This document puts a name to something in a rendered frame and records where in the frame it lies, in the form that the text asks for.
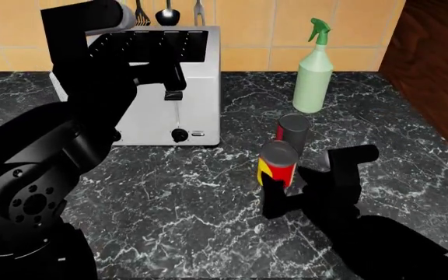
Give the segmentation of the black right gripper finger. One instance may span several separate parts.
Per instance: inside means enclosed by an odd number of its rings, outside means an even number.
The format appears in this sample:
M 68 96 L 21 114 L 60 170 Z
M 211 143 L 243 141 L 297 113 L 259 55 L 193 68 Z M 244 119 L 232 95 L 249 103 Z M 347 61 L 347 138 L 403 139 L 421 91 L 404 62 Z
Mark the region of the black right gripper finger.
M 276 219 L 288 212 L 302 209 L 303 194 L 286 195 L 284 181 L 275 180 L 264 172 L 261 173 L 261 180 L 264 193 L 262 215 L 266 219 Z
M 359 165 L 376 161 L 379 149 L 373 144 L 329 149 L 324 158 L 336 187 L 359 186 Z

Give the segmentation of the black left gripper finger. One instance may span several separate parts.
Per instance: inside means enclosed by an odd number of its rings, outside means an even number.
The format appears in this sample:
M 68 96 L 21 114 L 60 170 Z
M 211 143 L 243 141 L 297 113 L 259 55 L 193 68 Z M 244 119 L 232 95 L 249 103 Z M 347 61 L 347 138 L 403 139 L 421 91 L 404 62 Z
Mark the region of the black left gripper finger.
M 178 63 L 148 63 L 129 67 L 130 76 L 135 84 L 163 84 L 166 91 L 180 91 L 187 87 L 182 69 Z
M 89 46 L 89 57 L 93 60 L 120 60 L 134 62 L 134 32 L 106 33 Z

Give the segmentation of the red and yellow can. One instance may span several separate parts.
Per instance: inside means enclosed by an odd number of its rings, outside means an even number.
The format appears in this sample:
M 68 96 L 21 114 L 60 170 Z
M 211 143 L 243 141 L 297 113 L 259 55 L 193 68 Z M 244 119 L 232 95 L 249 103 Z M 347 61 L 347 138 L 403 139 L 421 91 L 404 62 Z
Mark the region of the red and yellow can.
M 262 174 L 282 180 L 283 188 L 291 186 L 299 156 L 288 143 L 279 140 L 264 144 L 258 158 L 257 181 L 264 186 Z

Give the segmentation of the dark wooden cabinet side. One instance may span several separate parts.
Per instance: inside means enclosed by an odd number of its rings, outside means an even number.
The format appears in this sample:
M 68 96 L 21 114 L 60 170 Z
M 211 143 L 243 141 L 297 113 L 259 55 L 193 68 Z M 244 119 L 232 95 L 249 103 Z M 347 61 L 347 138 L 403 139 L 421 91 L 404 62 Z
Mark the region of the dark wooden cabinet side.
M 448 0 L 406 0 L 380 73 L 448 141 Z

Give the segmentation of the black slotted spatula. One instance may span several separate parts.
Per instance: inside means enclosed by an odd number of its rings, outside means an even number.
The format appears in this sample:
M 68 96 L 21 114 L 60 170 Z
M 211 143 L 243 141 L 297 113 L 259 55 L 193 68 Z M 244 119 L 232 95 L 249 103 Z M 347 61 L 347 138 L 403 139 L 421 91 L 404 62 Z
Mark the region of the black slotted spatula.
M 146 13 L 142 9 L 141 0 L 135 0 L 136 9 L 135 9 L 135 18 L 136 18 L 136 26 L 149 26 L 151 24 L 150 18 L 146 15 Z

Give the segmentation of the silver two-slot toaster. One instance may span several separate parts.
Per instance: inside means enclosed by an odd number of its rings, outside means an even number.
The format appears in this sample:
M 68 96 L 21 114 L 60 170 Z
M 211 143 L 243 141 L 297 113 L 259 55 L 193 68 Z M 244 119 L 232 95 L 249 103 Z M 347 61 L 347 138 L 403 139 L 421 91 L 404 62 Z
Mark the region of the silver two-slot toaster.
M 183 99 L 165 101 L 163 84 L 135 84 L 137 95 L 119 122 L 87 123 L 79 118 L 82 123 L 96 130 L 117 130 L 121 135 L 119 145 L 217 145 L 221 113 L 220 29 L 216 26 L 147 26 L 121 32 L 135 33 L 134 62 L 127 62 L 130 66 L 180 65 L 187 83 L 186 89 L 181 90 Z M 89 46 L 100 35 L 86 39 L 88 54 Z M 53 72 L 50 77 L 59 99 L 68 102 L 68 95 Z M 187 141 L 173 141 L 171 131 L 176 128 L 188 132 Z M 192 137 L 193 131 L 203 131 L 205 136 Z

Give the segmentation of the black ladle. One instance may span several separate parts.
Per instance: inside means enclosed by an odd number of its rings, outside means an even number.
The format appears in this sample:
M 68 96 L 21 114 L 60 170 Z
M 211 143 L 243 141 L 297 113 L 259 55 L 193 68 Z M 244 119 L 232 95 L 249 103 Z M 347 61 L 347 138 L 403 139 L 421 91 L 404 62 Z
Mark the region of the black ladle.
M 166 0 L 166 9 L 155 14 L 160 26 L 176 26 L 180 21 L 180 12 L 172 8 L 171 0 Z

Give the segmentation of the grey and red can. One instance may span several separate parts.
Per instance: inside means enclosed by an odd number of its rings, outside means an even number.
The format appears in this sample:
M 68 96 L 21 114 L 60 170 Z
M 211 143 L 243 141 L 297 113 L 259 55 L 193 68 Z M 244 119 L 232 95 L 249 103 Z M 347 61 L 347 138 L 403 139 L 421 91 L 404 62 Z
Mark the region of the grey and red can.
M 285 114 L 278 119 L 275 139 L 288 142 L 301 156 L 309 128 L 310 124 L 302 114 Z

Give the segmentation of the black toaster dial knob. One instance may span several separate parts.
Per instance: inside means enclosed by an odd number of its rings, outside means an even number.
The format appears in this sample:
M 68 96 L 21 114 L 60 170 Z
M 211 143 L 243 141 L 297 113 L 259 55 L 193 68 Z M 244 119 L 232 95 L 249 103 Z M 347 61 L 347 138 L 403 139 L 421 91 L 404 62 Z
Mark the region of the black toaster dial knob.
M 186 130 L 182 128 L 176 128 L 171 131 L 171 137 L 176 143 L 185 142 L 188 140 L 189 134 Z

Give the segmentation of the metal meat fork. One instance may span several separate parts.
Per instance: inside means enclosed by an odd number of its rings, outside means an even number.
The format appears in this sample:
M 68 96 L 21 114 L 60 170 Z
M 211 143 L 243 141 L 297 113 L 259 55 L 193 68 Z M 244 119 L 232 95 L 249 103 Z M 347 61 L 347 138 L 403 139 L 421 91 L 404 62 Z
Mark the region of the metal meat fork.
M 194 4 L 194 25 L 205 25 L 205 8 L 201 3 L 201 0 L 196 0 Z

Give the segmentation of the green spray bottle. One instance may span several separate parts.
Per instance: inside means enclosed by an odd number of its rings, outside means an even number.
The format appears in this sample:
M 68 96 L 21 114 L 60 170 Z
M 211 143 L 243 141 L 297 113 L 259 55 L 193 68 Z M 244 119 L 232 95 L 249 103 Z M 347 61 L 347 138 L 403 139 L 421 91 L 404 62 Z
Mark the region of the green spray bottle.
M 313 30 L 308 41 L 316 37 L 314 49 L 299 62 L 292 105 L 305 114 L 320 111 L 324 105 L 334 66 L 327 53 L 328 33 L 326 22 L 312 18 Z

